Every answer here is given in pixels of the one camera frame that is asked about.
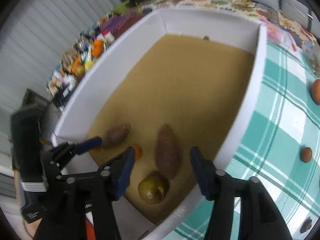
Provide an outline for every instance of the orange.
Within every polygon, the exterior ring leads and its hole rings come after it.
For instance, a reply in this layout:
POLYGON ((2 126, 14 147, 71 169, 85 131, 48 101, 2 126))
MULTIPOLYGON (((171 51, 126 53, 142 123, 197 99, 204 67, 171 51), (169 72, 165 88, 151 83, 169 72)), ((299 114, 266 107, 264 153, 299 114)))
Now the orange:
POLYGON ((82 65, 81 64, 81 57, 79 56, 79 57, 77 57, 75 60, 74 60, 74 62, 73 62, 73 64, 72 64, 72 68, 71 68, 71 71, 73 72, 73 74, 76 74, 77 73, 77 66, 78 65, 82 65))
POLYGON ((100 55, 102 54, 103 49, 102 48, 94 48, 92 50, 92 57, 100 57, 100 55))
POLYGON ((102 150, 102 147, 101 147, 101 146, 98 146, 98 147, 96 147, 96 148, 91 149, 90 151, 95 152, 95 153, 98 153, 98 152, 100 152, 100 150, 102 150))
POLYGON ((95 40, 93 43, 95 48, 102 48, 103 47, 103 41, 102 40, 95 40))
POLYGON ((143 150, 140 145, 134 144, 132 145, 134 152, 135 152, 135 161, 138 161, 143 156, 143 150))

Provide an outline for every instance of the tablecloth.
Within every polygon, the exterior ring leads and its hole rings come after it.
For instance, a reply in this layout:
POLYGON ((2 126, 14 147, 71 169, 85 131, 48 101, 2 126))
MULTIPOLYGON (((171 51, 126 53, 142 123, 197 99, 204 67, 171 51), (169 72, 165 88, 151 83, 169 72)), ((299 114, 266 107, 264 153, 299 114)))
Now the tablecloth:
MULTIPOLYGON (((268 43, 265 72, 249 127, 226 169, 231 176, 258 176, 280 210, 294 240, 304 239, 300 227, 313 225, 320 214, 320 106, 309 94, 316 79, 308 63, 268 43), (309 163, 300 151, 313 150, 309 163)), ((235 199, 231 240, 238 239, 240 199, 235 199)), ((193 213, 164 239, 204 238, 213 202, 202 201, 193 213)))

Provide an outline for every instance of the white window blind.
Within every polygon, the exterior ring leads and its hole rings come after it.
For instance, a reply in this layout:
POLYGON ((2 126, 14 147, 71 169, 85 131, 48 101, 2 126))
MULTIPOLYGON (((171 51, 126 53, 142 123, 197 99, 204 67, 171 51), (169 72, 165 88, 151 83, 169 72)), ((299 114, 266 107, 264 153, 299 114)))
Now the white window blind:
POLYGON ((0 107, 20 107, 45 85, 62 54, 120 0, 20 0, 0 32, 0 107))

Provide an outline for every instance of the person's hand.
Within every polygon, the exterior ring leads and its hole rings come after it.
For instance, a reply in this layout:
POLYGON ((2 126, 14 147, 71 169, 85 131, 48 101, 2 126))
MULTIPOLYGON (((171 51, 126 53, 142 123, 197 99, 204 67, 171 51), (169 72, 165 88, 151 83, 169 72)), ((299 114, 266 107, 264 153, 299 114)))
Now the person's hand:
MULTIPOLYGON (((18 182, 17 178, 19 178, 19 177, 20 177, 19 176, 19 172, 15 170, 14 171, 14 185, 15 185, 16 188, 18 188, 18 183, 19 182, 18 182)), ((36 231, 37 231, 37 229, 39 227, 39 224, 40 224, 41 220, 42 219, 39 219, 39 220, 37 220, 37 221, 35 221, 35 222, 31 223, 31 224, 28 224, 25 220, 23 220, 23 223, 25 225, 25 229, 26 229, 26 231, 28 232, 28 234, 31 237, 35 236, 35 233, 36 233, 36 231)))

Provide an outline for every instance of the orange object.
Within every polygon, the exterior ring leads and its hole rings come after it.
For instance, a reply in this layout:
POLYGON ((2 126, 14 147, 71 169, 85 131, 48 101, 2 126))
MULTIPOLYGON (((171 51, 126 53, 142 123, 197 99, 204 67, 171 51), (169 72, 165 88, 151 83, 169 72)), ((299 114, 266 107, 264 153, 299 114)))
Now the orange object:
POLYGON ((94 234, 94 227, 87 219, 85 220, 85 229, 87 231, 87 240, 96 240, 96 235, 94 234))
POLYGON ((93 43, 95 48, 102 48, 103 47, 103 41, 102 40, 95 40, 93 43))
POLYGON ((103 48, 94 47, 94 49, 92 50, 92 57, 100 57, 102 52, 103 52, 103 48))
POLYGON ((99 152, 100 150, 102 150, 102 147, 101 146, 99 146, 99 147, 96 147, 96 148, 93 148, 93 149, 91 149, 90 151, 92 151, 92 152, 99 152))
POLYGON ((135 152, 135 161, 138 161, 143 156, 143 150, 140 145, 134 144, 132 145, 134 152, 135 152))
POLYGON ((76 73, 77 73, 77 66, 78 66, 78 65, 82 65, 82 64, 81 64, 81 57, 80 57, 80 56, 77 57, 77 58, 74 60, 73 64, 72 64, 71 71, 73 72, 73 74, 76 74, 76 73))
POLYGON ((311 86, 311 97, 313 101, 320 105, 320 79, 316 79, 311 86))

